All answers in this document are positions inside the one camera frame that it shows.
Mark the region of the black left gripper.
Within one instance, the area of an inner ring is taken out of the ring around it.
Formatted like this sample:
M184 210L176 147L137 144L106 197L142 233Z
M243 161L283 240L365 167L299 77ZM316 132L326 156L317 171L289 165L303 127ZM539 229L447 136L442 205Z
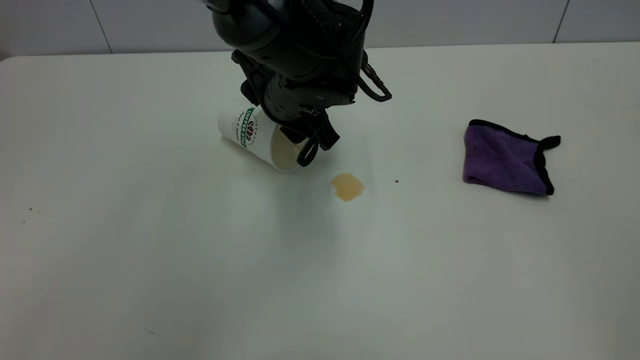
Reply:
M272 120L284 123L280 131L297 148L295 161L298 166L309 166L319 148L328 151L338 142L340 136L330 123L326 109L353 104L358 91L354 81L321 76L299 82L239 50L231 53L231 59L242 68L246 77L240 86L242 95L252 105L261 106ZM303 113L314 114L312 125L293 122Z

